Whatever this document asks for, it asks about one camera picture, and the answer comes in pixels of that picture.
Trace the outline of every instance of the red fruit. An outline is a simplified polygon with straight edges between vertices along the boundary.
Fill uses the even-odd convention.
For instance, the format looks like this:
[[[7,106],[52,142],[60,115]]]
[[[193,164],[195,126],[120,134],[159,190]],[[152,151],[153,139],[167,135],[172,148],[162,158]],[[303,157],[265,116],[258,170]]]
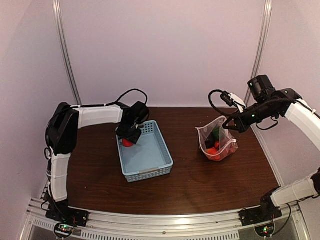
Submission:
[[[125,146],[126,148],[130,148],[132,147],[134,144],[130,141],[128,141],[127,139],[122,138],[122,144],[123,146]]]
[[[207,149],[206,152],[210,155],[216,155],[218,153],[218,150],[213,147],[213,148]]]
[[[215,149],[219,149],[220,148],[220,142],[216,141],[214,144]]]

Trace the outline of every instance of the metal pole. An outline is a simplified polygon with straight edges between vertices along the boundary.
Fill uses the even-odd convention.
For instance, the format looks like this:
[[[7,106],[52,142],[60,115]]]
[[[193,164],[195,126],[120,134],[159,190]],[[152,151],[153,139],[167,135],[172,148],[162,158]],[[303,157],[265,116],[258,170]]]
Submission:
[[[64,61],[66,73],[69,78],[69,83],[71,86],[73,97],[77,105],[82,105],[77,84],[75,81],[75,76],[72,70],[69,53],[68,53],[66,36],[65,36],[65,31],[64,31],[64,26],[63,26],[62,16],[61,16],[60,0],[53,0],[52,3],[53,3],[53,12],[55,17],[55,22],[56,22],[56,26],[59,34],[59,39],[60,39],[63,61]]]
[[[252,74],[251,74],[250,79],[255,78],[259,73],[261,61],[263,58],[263,51],[266,46],[267,36],[268,36],[269,28],[270,28],[271,15],[272,15],[272,0],[265,0],[261,33],[260,33],[260,40],[259,40],[258,49],[256,52],[255,61],[254,61],[254,65],[253,65]],[[246,91],[245,99],[244,99],[244,103],[246,105],[249,104],[251,96],[252,96],[251,91],[248,88]]]

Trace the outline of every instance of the basket handle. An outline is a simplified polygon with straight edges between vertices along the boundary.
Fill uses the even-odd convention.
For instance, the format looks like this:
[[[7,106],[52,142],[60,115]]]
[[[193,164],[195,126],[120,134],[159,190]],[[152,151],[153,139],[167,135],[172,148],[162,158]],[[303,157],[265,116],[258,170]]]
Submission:
[[[154,167],[154,168],[150,168],[150,169],[147,169],[147,170],[144,170],[144,171],[139,171],[139,175],[143,176],[143,175],[146,175],[146,174],[153,174],[153,173],[156,173],[158,171],[159,171],[159,168],[158,167]]]

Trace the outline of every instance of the metal frame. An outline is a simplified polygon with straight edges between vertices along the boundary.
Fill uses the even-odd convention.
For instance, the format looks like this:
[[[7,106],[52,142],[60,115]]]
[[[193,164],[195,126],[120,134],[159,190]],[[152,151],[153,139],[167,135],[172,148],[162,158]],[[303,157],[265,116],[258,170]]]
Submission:
[[[33,226],[53,230],[56,224],[45,217],[46,211],[41,209],[43,200],[32,198],[25,218],[20,240],[30,239]],[[297,203],[291,206],[292,218],[300,240],[310,240],[308,229]],[[209,240],[239,239],[239,230],[253,228],[243,227],[237,210],[203,214],[186,215],[130,215],[89,210],[86,227],[77,227],[73,235],[79,239],[126,239],[126,240]],[[286,219],[289,208],[282,209]]]
[[[60,9],[60,0],[53,0],[52,3],[53,3],[53,12],[55,17],[55,22],[56,22],[56,26],[59,34],[59,39],[60,39],[63,61],[64,61],[65,69],[69,78],[72,94],[76,104],[82,105],[77,84],[75,81],[74,72],[72,70],[72,66],[70,62],[68,48],[67,48],[67,41],[66,41],[66,36],[64,31],[64,25],[62,22],[61,9]]]
[[[265,0],[260,39],[259,39],[258,49],[256,52],[256,56],[255,56],[254,65],[253,65],[252,74],[251,74],[250,79],[253,79],[258,75],[258,72],[259,72],[259,69],[261,66],[261,61],[263,58],[263,51],[266,46],[268,32],[269,32],[269,28],[270,28],[271,15],[272,15],[272,0]],[[246,91],[246,94],[245,94],[245,98],[244,98],[244,103],[246,105],[248,105],[251,96],[252,96],[251,91],[248,88]]]

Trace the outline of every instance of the green object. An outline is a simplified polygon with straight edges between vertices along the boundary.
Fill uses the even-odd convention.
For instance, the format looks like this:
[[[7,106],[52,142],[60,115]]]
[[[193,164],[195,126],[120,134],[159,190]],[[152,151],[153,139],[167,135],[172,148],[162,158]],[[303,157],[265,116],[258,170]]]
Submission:
[[[212,135],[213,135],[213,137],[214,137],[214,139],[216,140],[216,141],[219,141],[219,139],[220,139],[220,127],[219,126],[217,126],[217,127],[215,127],[214,129],[213,129],[213,131],[212,131]]]

